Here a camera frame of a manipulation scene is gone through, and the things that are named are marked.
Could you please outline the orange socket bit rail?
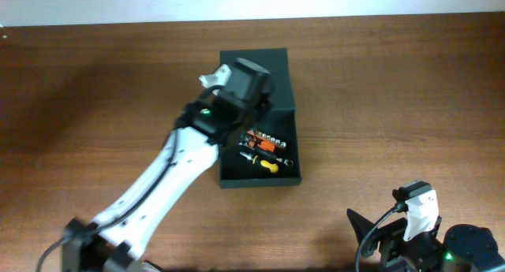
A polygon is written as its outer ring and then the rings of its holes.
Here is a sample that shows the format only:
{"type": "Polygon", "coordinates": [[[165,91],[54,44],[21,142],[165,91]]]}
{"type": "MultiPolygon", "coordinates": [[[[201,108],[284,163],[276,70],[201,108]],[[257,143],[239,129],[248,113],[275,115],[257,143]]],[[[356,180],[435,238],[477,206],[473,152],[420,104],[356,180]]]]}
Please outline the orange socket bit rail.
{"type": "Polygon", "coordinates": [[[283,150],[287,149],[286,141],[277,139],[274,136],[268,135],[265,132],[261,132],[260,130],[257,130],[257,129],[250,129],[247,131],[247,133],[250,136],[255,137],[261,141],[267,141],[268,143],[273,144],[278,149],[283,149],[283,150]]]}

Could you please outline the orange black needle-nose pliers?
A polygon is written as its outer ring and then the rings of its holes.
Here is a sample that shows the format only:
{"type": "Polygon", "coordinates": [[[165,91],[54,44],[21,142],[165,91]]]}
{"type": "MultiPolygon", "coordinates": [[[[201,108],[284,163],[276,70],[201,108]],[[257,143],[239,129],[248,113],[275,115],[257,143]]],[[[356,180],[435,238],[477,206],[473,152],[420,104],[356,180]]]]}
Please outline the orange black needle-nose pliers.
{"type": "Polygon", "coordinates": [[[258,154],[262,154],[269,159],[276,160],[278,157],[281,157],[279,149],[273,144],[252,137],[247,132],[241,135],[239,144],[254,150],[258,154]]]}

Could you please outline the yellow black stubby screwdriver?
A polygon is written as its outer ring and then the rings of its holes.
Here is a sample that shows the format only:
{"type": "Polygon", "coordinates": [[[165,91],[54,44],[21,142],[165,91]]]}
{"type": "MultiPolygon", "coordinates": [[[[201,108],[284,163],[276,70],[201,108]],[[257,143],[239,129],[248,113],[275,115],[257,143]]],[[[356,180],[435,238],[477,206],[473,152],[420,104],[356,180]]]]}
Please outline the yellow black stubby screwdriver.
{"type": "Polygon", "coordinates": [[[279,171],[279,166],[276,163],[269,162],[268,160],[261,158],[259,155],[240,151],[239,155],[247,161],[247,163],[255,166],[258,169],[266,171],[268,173],[277,173],[279,171]]]}

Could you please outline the silver double-ended wrench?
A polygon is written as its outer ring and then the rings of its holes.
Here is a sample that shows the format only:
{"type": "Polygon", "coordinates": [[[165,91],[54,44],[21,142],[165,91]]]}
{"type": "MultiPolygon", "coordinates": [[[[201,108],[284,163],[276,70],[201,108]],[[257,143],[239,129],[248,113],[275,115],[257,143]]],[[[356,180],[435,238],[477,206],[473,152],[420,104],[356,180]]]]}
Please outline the silver double-ended wrench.
{"type": "Polygon", "coordinates": [[[294,161],[293,160],[290,160],[290,159],[287,159],[287,158],[281,158],[281,157],[278,157],[276,159],[277,162],[285,165],[285,166],[293,166],[294,165],[294,161]]]}

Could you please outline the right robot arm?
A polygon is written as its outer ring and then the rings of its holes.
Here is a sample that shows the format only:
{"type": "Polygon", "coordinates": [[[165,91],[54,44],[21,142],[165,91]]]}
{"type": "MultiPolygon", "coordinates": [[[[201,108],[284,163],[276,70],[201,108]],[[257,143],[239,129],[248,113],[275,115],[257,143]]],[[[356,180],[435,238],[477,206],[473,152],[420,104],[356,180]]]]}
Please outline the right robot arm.
{"type": "Polygon", "coordinates": [[[385,226],[346,211],[356,234],[358,248],[353,268],[379,252],[378,271],[410,272],[492,272],[504,270],[504,257],[490,229],[469,224],[450,227],[443,241],[437,239],[441,219],[435,228],[404,240],[407,220],[400,218],[385,226]]]}

